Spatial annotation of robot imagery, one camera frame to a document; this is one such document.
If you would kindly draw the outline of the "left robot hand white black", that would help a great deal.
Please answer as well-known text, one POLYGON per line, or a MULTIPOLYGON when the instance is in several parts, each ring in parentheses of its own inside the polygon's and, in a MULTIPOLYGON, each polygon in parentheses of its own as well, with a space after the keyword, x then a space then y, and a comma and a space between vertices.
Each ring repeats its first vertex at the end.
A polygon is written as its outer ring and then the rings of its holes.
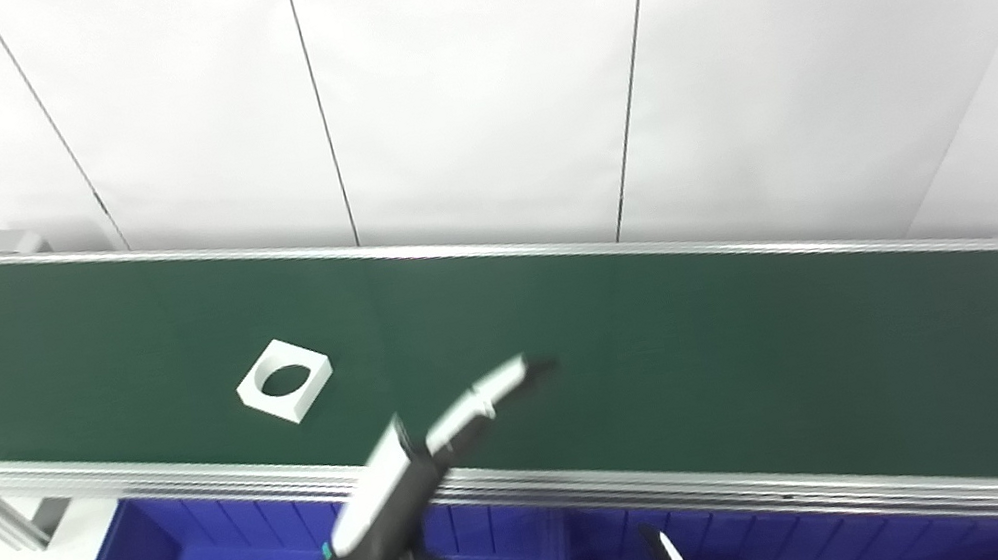
POLYGON ((558 365, 547 355, 509 358, 466 388, 423 437, 393 417, 333 525, 328 560, 444 560, 426 550, 427 505, 502 407, 530 394, 558 365))

